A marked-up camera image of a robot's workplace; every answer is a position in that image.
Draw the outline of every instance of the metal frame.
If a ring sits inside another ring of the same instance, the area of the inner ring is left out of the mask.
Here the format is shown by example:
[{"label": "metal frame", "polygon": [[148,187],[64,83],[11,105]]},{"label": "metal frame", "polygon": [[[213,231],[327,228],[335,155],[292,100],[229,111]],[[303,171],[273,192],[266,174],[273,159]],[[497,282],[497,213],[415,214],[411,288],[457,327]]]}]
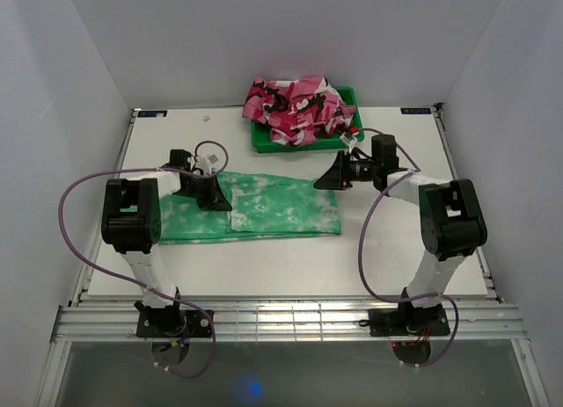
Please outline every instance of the metal frame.
[{"label": "metal frame", "polygon": [[514,348],[518,366],[520,366],[520,372],[530,396],[531,405],[534,407],[549,406],[544,385],[539,378],[536,362],[530,350],[530,341],[527,339],[513,339],[512,347]]},{"label": "metal frame", "polygon": [[[128,132],[118,157],[118,168],[123,163],[138,111],[135,109],[132,112]],[[450,170],[453,177],[457,178],[442,119],[434,107],[432,113]],[[101,238],[97,235],[89,251],[91,256],[95,255],[100,245]],[[518,307],[515,304],[499,302],[490,270],[480,248],[478,256],[488,294],[481,298],[462,299],[458,302],[460,326],[457,338],[510,339],[532,405],[542,407],[549,405],[531,356]],[[147,341],[135,337],[138,312],[133,308],[133,301],[125,298],[106,300],[88,296],[91,273],[92,269],[83,265],[69,307],[62,308],[58,314],[37,401],[37,405],[41,407],[56,403],[73,342],[144,343]],[[390,338],[370,337],[369,330],[360,327],[358,321],[367,317],[368,309],[386,309],[394,306],[371,299],[357,300],[357,298],[322,301],[198,298],[197,302],[203,308],[215,311],[217,341],[235,343],[390,340]],[[453,320],[452,308],[448,305],[445,308],[449,320]]]},{"label": "metal frame", "polygon": [[[303,342],[408,340],[373,338],[359,326],[368,309],[396,305],[358,302],[217,302],[198,303],[215,311],[218,342]],[[515,304],[460,302],[459,339],[526,338]],[[445,306],[450,321],[453,309]],[[135,336],[139,313],[129,303],[102,303],[98,307],[62,309],[57,317],[55,342],[145,342]]]},{"label": "metal frame", "polygon": [[47,365],[41,380],[40,392],[35,403],[38,407],[55,405],[64,376],[64,369],[69,359],[70,346],[70,342],[51,343]]}]

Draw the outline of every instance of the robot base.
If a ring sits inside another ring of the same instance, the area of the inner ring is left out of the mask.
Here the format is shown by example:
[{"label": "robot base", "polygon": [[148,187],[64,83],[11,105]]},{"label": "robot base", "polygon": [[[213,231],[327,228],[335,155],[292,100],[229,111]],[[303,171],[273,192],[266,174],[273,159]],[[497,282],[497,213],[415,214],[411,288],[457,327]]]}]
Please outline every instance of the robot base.
[{"label": "robot base", "polygon": [[[408,295],[403,290],[402,298]],[[432,308],[415,308],[410,302],[401,302],[397,309],[370,309],[367,321],[371,337],[419,337],[430,328],[430,337],[446,337],[450,325],[442,304]]]},{"label": "robot base", "polygon": [[[370,309],[368,317],[371,337],[419,337],[426,331],[426,327],[412,332],[407,331],[408,324],[398,319],[396,309]],[[450,334],[448,318],[443,308],[438,318],[427,326],[430,327],[430,337],[446,337]]]},{"label": "robot base", "polygon": [[[206,310],[211,319],[213,319],[214,311]],[[181,315],[186,319],[187,328],[192,331],[190,338],[209,338],[211,337],[211,327],[205,316],[197,310],[181,310]],[[147,316],[139,313],[139,321],[137,322],[136,336],[139,338],[182,338],[185,336],[185,330],[180,331],[178,335],[171,335],[163,332],[157,325],[149,324]]]}]

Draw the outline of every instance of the white tabletop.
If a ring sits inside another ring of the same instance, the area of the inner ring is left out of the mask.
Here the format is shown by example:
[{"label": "white tabletop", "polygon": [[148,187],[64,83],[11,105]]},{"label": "white tabletop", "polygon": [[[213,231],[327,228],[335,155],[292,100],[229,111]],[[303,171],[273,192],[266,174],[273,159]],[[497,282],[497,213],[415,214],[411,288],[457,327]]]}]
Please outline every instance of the white tabletop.
[{"label": "white tabletop", "polygon": [[[257,154],[251,145],[250,121],[241,118],[241,111],[240,107],[169,110],[164,118],[138,118],[123,168],[162,165],[170,149],[193,150],[197,142],[207,139],[227,147],[228,171],[313,179],[332,165],[335,151]],[[360,115],[365,127],[394,134],[424,174],[451,178],[432,115],[403,115],[398,108],[360,108]],[[360,146],[369,153],[369,134]],[[223,160],[219,152],[212,146],[201,150],[204,155],[216,153]],[[408,165],[404,157],[401,165]],[[365,297],[358,276],[358,237],[376,196],[371,183],[355,183],[354,189],[337,194],[341,236],[163,245],[163,259],[184,297]],[[418,208],[385,198],[372,218],[364,246],[366,276],[372,288],[379,294],[400,294],[413,278],[423,251]],[[104,243],[97,261],[132,276],[122,257]],[[103,298],[135,298],[139,294],[137,286],[98,272],[88,290],[89,296]],[[447,294],[486,294],[476,256],[461,264]]]}]

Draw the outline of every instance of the glass panel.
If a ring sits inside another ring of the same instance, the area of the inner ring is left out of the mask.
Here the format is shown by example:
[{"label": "glass panel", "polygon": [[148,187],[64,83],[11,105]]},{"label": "glass panel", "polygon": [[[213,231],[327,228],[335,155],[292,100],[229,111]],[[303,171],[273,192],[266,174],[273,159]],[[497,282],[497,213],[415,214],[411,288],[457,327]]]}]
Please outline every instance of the glass panel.
[{"label": "glass panel", "polygon": [[[193,343],[179,368],[196,370],[209,349]],[[193,381],[131,356],[151,360],[150,345],[73,344],[57,405],[530,405],[510,341],[457,341],[419,370],[400,367],[385,342],[225,343]]]}]

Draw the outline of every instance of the blue light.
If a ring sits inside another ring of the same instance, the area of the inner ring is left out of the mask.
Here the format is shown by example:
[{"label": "blue light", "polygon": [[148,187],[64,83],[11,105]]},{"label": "blue light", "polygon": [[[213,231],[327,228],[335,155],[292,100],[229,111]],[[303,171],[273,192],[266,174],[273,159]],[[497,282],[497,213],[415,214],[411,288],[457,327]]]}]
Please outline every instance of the blue light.
[{"label": "blue light", "polygon": [[262,385],[252,376],[242,376],[233,382],[233,395],[238,405],[256,405],[262,394]]},{"label": "blue light", "polygon": [[254,394],[254,396],[259,397],[260,392],[262,392],[262,387],[260,386],[260,383],[256,380],[252,380],[252,393]]}]

